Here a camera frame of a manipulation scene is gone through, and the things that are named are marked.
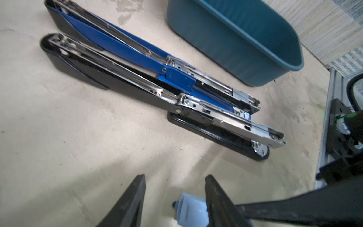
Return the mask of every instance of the beige floor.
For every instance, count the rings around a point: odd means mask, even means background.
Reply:
[[[260,99],[253,121],[288,145],[256,162],[174,126],[164,110],[57,71],[38,44],[56,31],[43,3],[1,1],[0,226],[93,227],[141,173],[142,226],[177,226],[171,203],[182,192],[204,197],[207,174],[235,203],[312,190],[329,73],[308,51],[303,70],[250,88],[170,29],[167,0],[77,2]]]

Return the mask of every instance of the stapler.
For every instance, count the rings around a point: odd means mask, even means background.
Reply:
[[[257,161],[286,145],[284,133],[251,121],[260,101],[112,25],[69,0],[46,0],[62,33],[42,38],[55,67],[168,111],[168,120]]]

